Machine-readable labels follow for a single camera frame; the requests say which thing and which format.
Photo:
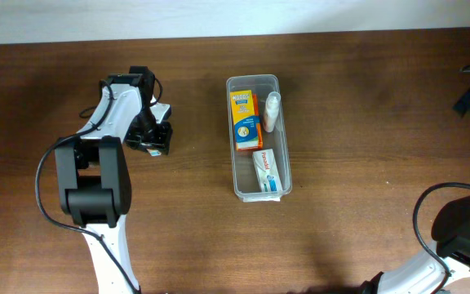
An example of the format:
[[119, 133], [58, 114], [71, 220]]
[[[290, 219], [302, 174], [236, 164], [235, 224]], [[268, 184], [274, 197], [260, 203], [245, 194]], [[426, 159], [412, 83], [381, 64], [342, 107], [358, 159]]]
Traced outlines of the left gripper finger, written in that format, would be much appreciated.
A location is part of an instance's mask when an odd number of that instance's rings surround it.
[[157, 135], [153, 142], [153, 147], [162, 153], [168, 155], [171, 143], [173, 129], [168, 121], [160, 122], [157, 125]]
[[152, 149], [153, 131], [132, 128], [126, 134], [124, 143], [134, 150], [148, 152]]

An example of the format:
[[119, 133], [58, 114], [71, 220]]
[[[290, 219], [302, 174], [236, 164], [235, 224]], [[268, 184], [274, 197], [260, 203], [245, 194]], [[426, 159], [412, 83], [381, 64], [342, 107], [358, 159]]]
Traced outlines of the small gold-lid balm jar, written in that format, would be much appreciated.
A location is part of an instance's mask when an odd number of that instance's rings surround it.
[[162, 155], [162, 152], [157, 150], [157, 149], [147, 149], [147, 152], [153, 157], [157, 157], [157, 156]]

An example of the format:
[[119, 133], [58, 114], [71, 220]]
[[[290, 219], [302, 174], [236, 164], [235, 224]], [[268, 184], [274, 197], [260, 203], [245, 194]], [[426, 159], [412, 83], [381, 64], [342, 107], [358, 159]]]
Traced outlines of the white Panadol box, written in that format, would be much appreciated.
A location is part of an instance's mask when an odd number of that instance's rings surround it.
[[272, 149], [262, 149], [252, 154], [255, 173], [262, 192], [283, 191], [282, 182], [277, 169]]

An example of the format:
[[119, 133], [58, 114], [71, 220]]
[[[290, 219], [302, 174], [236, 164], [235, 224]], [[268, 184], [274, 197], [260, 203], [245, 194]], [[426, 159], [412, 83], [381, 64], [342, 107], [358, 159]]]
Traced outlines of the white spray bottle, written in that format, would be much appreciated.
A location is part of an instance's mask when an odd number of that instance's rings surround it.
[[268, 94], [263, 114], [264, 130], [266, 132], [272, 132], [275, 127], [281, 107], [281, 98], [281, 94], [276, 91], [272, 91]]

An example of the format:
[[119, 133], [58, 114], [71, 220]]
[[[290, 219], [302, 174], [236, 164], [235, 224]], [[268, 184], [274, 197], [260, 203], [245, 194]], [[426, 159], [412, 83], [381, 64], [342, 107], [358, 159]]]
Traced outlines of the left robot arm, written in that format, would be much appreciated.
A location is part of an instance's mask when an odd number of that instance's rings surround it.
[[100, 102], [75, 134], [55, 143], [60, 207], [90, 250], [100, 293], [139, 293], [126, 240], [132, 186], [125, 148], [153, 157], [170, 149], [171, 107], [146, 66], [100, 81]]

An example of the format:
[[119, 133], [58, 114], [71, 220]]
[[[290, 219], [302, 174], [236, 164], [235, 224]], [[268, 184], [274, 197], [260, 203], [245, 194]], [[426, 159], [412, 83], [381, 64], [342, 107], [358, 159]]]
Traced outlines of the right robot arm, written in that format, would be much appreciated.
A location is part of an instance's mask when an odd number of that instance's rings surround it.
[[431, 193], [456, 188], [470, 191], [470, 184], [446, 182], [427, 188], [417, 199], [412, 225], [422, 251], [401, 267], [380, 272], [365, 281], [359, 292], [444, 293], [445, 286], [462, 278], [470, 278], [470, 195], [447, 203], [432, 225], [432, 241], [426, 243], [418, 226], [419, 209]]

